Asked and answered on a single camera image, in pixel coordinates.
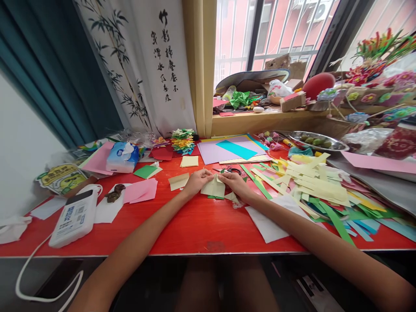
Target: table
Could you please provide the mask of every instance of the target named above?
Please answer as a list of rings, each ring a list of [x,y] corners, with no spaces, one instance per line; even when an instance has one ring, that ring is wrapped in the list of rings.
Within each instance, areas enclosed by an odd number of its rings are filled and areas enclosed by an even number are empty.
[[[271,152],[275,158],[287,159],[287,151]],[[163,170],[154,177],[159,181],[156,198],[136,204],[126,204],[111,224],[95,224],[92,231],[83,238],[60,249],[45,243],[35,257],[103,257],[108,256],[117,245],[135,228],[149,218],[157,209],[172,199],[180,190],[170,191],[168,178],[202,168],[219,168],[218,164],[204,166],[199,157],[198,167],[180,168],[182,158],[161,162]],[[139,163],[136,169],[144,166]],[[118,174],[98,181],[103,186],[99,201],[117,183],[134,183],[143,179],[133,174]],[[261,194],[250,179],[247,181],[255,192]],[[277,196],[266,183],[267,191]],[[50,235],[61,210],[42,221],[33,218],[20,240],[0,245],[0,257],[28,257],[33,250]],[[329,231],[335,228],[324,223]],[[366,242],[360,236],[353,237],[361,250],[416,250],[416,244],[406,237],[381,225],[373,237]],[[208,199],[198,193],[188,202],[167,225],[150,255],[203,255],[203,254],[286,254],[307,252],[293,237],[286,237],[269,244],[264,243],[260,232],[244,208],[234,209],[229,200]]]

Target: purple paper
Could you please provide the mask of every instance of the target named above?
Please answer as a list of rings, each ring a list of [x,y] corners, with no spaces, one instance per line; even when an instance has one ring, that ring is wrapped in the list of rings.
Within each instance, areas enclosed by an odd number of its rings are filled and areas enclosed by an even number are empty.
[[[201,152],[202,160],[204,161],[206,165],[217,163],[220,161],[227,161],[227,160],[241,158],[238,155],[216,145],[217,143],[220,143],[225,140],[235,143],[239,146],[245,147],[249,150],[253,150],[257,152],[255,156],[266,154],[266,151],[264,151],[255,142],[249,140],[246,136],[228,137],[228,138],[218,139],[215,141],[201,142],[198,144],[198,148],[199,148],[199,151]]]

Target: glass pane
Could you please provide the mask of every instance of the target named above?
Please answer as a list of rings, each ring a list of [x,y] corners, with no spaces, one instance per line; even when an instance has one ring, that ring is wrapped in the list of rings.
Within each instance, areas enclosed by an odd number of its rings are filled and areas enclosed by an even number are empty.
[[[415,0],[376,0],[338,70],[348,71],[350,68],[362,64],[362,58],[352,59],[360,41],[375,37],[377,31],[380,34],[385,33],[389,27],[393,34],[401,29],[403,29],[401,36],[412,33],[415,31],[415,21]]]
[[[214,87],[246,70],[256,0],[217,0]]]
[[[266,60],[290,53],[307,62],[305,77],[338,7],[339,0],[265,0],[253,70]]]

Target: tissue box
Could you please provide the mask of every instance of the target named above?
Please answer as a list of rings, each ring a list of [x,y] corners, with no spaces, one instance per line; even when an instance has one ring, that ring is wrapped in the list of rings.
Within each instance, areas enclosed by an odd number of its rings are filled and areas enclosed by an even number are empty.
[[[132,173],[140,158],[139,148],[129,142],[114,144],[107,158],[106,170],[120,173]]]

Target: white wall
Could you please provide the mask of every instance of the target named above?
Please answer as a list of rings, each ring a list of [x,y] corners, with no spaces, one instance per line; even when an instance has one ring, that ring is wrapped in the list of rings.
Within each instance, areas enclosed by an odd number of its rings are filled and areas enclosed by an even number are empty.
[[[48,198],[34,183],[64,146],[0,72],[0,219],[24,215]]]

